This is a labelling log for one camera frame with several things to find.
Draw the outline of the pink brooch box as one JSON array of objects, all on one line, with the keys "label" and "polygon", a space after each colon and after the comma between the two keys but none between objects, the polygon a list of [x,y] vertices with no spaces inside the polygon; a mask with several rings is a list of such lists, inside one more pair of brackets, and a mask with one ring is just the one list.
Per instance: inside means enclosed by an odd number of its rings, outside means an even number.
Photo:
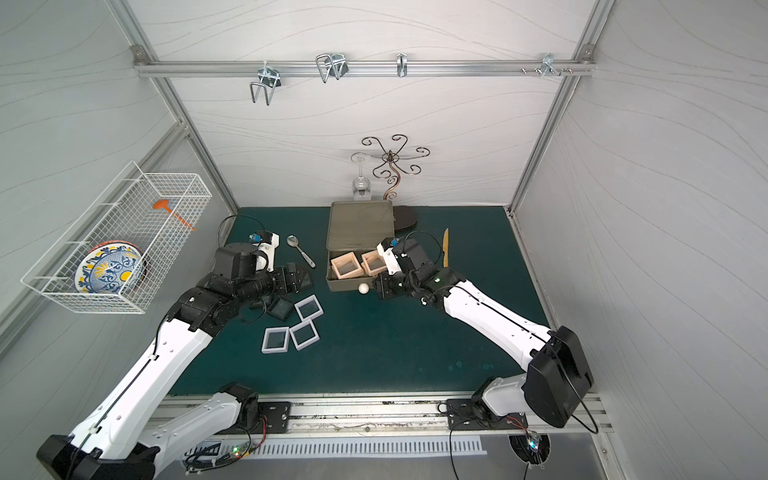
[{"label": "pink brooch box", "polygon": [[339,280],[358,278],[365,271],[354,252],[348,252],[330,260],[331,268]]},{"label": "pink brooch box", "polygon": [[384,258],[376,250],[362,254],[361,265],[369,277],[376,277],[388,270]]}]

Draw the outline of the three-tier drawer organizer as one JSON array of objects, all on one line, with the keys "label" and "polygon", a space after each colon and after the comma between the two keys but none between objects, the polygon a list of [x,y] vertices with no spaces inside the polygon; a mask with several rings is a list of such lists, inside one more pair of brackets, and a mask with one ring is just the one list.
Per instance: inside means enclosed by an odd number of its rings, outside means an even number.
[{"label": "three-tier drawer organizer", "polygon": [[366,273],[358,278],[339,280],[330,260],[354,252],[361,263],[361,255],[376,250],[385,238],[394,236],[393,206],[390,201],[336,201],[330,208],[326,249],[328,261],[326,282],[333,293],[357,291],[361,284],[371,290],[376,277]]}]

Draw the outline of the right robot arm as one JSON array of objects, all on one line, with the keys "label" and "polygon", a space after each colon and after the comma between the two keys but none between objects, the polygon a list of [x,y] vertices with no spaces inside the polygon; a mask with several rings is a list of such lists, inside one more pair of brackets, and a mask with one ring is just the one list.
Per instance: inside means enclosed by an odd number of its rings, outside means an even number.
[{"label": "right robot arm", "polygon": [[427,264],[408,273],[385,271],[374,286],[381,299],[410,296],[463,322],[523,370],[492,378],[475,392],[472,406],[485,422],[532,411],[549,426],[563,428],[594,384],[574,331],[565,326],[552,330],[516,314],[450,268]]}]

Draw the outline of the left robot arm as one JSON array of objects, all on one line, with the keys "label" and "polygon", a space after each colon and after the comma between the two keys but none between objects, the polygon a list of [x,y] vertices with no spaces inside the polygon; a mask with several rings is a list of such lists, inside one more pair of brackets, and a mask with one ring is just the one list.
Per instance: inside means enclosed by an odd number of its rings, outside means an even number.
[{"label": "left robot arm", "polygon": [[274,263],[275,246],[217,249],[213,270],[184,292],[153,341],[117,386],[71,433],[51,435],[36,457],[55,479],[153,479],[206,438],[250,433],[262,420],[258,395],[231,382],[194,409],[156,428],[152,414],[192,361],[244,306],[312,288],[306,266]]}]

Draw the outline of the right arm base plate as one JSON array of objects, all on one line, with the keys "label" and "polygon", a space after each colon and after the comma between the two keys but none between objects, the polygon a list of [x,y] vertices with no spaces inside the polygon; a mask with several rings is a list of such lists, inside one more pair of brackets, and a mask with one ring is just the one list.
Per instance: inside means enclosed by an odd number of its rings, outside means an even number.
[{"label": "right arm base plate", "polygon": [[524,413],[498,416],[471,399],[447,399],[438,404],[437,410],[447,419],[450,431],[523,432],[528,429]]}]

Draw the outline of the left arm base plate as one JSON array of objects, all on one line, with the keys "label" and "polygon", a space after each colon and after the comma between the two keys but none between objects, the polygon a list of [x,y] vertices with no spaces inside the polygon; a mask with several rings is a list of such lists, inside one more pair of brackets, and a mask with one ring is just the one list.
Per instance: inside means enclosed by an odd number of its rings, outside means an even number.
[{"label": "left arm base plate", "polygon": [[219,430],[217,435],[245,432],[285,434],[288,431],[291,407],[292,404],[286,401],[251,402],[241,409],[233,425]]}]

